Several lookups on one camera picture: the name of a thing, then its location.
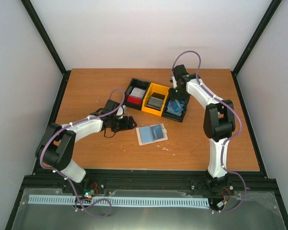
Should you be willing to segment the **beige card holder wallet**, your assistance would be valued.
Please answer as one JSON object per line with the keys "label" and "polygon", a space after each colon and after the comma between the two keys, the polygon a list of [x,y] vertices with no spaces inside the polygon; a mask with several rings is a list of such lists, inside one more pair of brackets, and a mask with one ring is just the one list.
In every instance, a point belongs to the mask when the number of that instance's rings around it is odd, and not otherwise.
{"label": "beige card holder wallet", "polygon": [[[152,143],[168,140],[167,129],[165,128],[164,124],[151,125],[150,127],[152,130],[152,135],[154,139]],[[141,143],[139,128],[140,127],[136,128],[136,134],[138,138],[138,143],[140,146],[142,146],[145,144]]]}

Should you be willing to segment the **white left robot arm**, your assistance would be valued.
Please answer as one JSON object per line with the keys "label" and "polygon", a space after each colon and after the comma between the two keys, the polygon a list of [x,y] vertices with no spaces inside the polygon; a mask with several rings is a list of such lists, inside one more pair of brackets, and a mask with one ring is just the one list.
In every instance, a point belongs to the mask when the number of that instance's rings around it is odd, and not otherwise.
{"label": "white left robot arm", "polygon": [[135,120],[132,116],[126,116],[126,112],[126,106],[109,99],[103,108],[82,120],[64,125],[49,124],[35,153],[40,166],[71,179],[78,192],[87,192],[90,180],[85,178],[85,169],[72,159],[74,145],[77,141],[94,133],[105,132],[108,128],[113,134],[136,128]]}

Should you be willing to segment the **blue credit card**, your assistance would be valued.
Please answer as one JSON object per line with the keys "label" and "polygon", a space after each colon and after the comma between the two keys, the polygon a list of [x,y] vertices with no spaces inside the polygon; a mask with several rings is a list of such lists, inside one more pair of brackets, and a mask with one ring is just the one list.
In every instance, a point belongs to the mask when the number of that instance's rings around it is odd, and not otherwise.
{"label": "blue credit card", "polygon": [[154,141],[152,130],[150,126],[144,126],[139,128],[140,139],[142,144],[152,143]]}

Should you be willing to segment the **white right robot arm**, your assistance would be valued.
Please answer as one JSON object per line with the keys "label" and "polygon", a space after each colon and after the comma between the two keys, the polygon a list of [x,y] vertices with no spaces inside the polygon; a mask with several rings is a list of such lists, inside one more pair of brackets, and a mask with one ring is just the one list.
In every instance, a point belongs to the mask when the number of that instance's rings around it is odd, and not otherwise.
{"label": "white right robot arm", "polygon": [[205,109],[203,129],[210,144],[208,173],[212,178],[224,177],[227,174],[225,167],[228,142],[235,131],[232,101],[223,100],[214,94],[196,73],[189,74],[184,65],[174,67],[172,75],[170,100],[182,100],[192,96]]}

